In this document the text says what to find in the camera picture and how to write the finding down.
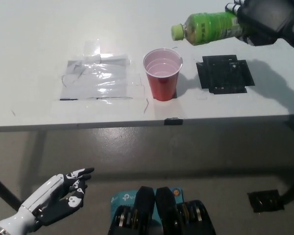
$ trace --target table surface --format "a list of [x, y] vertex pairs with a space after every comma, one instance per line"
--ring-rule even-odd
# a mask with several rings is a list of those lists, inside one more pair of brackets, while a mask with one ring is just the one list
[[[196, 12], [221, 12], [228, 0], [1, 0], [0, 131], [163, 124], [166, 118], [288, 117], [294, 114], [294, 49], [283, 40], [252, 47], [235, 38], [194, 47], [174, 42], [170, 28]], [[88, 40], [100, 51], [127, 53], [146, 98], [104, 102], [58, 101], [67, 61]], [[178, 98], [152, 99], [142, 66], [149, 51], [173, 48], [183, 57]], [[196, 61], [236, 54], [256, 86], [246, 94], [213, 95], [200, 88]]]

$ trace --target robotic hand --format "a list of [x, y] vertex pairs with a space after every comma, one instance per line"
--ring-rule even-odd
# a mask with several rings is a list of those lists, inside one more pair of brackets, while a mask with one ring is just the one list
[[[91, 178], [89, 173], [93, 171], [93, 168], [87, 168], [52, 176], [23, 202], [14, 216], [0, 221], [0, 234], [25, 235], [82, 208], [87, 188], [85, 181]], [[63, 198], [69, 192], [73, 194]]]
[[251, 33], [240, 37], [241, 41], [264, 46], [283, 38], [294, 47], [294, 0], [234, 0], [225, 10], [250, 28]]

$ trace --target plastic bottle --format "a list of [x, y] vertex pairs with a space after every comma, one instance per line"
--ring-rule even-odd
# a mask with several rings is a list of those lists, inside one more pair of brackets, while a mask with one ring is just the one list
[[185, 24], [172, 26], [171, 35], [174, 41], [186, 38], [196, 46], [241, 36], [243, 30], [243, 27], [238, 24], [237, 17], [231, 13], [198, 13], [190, 15]]

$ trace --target red plastic cup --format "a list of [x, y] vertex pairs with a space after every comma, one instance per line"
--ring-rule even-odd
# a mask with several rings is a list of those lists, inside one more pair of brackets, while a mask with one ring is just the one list
[[182, 57], [171, 49], [156, 49], [144, 57], [143, 65], [153, 97], [160, 101], [172, 99], [183, 66]]

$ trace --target table leg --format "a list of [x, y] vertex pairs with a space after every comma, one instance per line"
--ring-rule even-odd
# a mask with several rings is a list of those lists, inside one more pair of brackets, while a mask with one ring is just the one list
[[21, 201], [0, 182], [0, 197], [14, 210], [18, 211]]
[[283, 205], [286, 205], [294, 200], [294, 184], [280, 196]]

